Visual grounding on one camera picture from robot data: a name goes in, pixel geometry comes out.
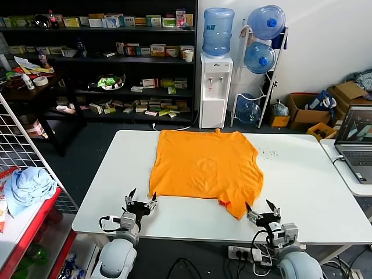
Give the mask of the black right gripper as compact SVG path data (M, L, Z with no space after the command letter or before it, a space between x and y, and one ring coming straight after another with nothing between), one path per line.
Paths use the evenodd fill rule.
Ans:
M258 227L263 227L267 233L281 230L280 208L277 208L275 204L268 199L266 199L266 203L268 204L272 213L258 214L252 210L251 206L247 202L245 202L247 219L253 224L256 224Z

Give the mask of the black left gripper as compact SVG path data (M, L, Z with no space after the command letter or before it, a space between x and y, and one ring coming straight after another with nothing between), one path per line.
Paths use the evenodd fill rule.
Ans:
M134 188L127 196L125 196L125 202L126 211L135 214L135 223L140 226L142 218L150 215L158 201L156 192L154 192L152 199L148 203L133 201L136 190L137 189Z

